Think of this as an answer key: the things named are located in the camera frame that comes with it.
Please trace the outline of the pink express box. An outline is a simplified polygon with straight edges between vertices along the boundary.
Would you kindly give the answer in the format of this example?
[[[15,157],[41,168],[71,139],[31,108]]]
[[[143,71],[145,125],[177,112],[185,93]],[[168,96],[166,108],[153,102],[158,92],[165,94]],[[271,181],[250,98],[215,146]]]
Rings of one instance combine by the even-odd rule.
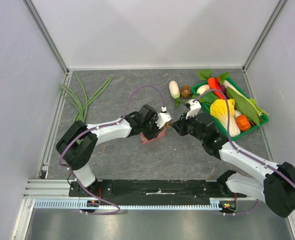
[[[148,140],[148,139],[144,136],[143,133],[140,133],[140,141],[141,141],[142,144],[147,144],[147,143],[149,143],[149,142],[151,142],[151,141],[155,141],[155,140],[157,140],[157,139],[159,139],[159,138],[162,138],[162,137],[164,137],[165,135],[166,135],[166,128],[164,128],[164,129],[163,129],[163,130],[157,135],[156,138],[153,138],[153,139],[151,139],[151,140]]]

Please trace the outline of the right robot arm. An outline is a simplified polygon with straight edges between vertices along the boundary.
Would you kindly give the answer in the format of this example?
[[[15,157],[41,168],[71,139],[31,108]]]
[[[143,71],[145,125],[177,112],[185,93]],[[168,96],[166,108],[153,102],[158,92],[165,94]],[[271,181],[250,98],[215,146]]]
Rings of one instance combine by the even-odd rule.
[[[232,164],[246,172],[243,176],[228,170],[218,178],[217,193],[228,197],[232,193],[243,194],[264,202],[282,218],[295,210],[295,168],[288,162],[277,164],[263,159],[238,146],[219,133],[206,113],[180,119],[171,123],[181,135],[191,135],[202,142],[207,154]]]

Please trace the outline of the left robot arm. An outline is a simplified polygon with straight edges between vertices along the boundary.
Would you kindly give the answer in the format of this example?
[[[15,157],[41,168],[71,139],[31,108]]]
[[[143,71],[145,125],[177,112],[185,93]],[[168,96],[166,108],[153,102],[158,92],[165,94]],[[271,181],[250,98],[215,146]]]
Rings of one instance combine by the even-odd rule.
[[[55,148],[67,163],[87,197],[97,192],[96,177],[89,166],[95,146],[114,140],[143,134],[146,140],[156,139],[172,120],[171,115],[156,110],[148,104],[114,121],[86,125],[81,120],[73,123]]]

